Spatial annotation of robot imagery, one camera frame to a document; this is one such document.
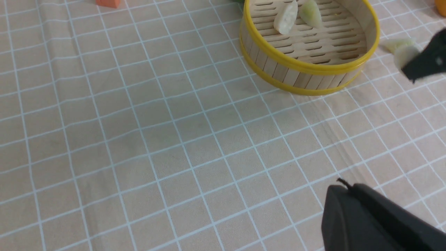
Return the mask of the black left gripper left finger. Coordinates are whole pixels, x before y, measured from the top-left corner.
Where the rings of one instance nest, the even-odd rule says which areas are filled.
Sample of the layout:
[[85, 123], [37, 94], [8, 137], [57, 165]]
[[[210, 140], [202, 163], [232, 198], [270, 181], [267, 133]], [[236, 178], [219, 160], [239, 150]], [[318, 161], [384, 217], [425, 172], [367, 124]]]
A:
[[366, 184], [326, 191], [321, 232], [326, 251], [444, 251], [446, 235]]

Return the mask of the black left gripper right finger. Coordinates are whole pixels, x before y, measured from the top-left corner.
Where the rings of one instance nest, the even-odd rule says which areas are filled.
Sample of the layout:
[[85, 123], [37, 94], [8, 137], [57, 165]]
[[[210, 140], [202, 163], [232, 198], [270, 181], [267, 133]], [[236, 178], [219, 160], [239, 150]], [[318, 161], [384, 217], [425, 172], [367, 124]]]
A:
[[435, 33], [427, 47], [402, 68], [403, 75], [414, 84], [417, 80], [446, 72], [446, 29]]

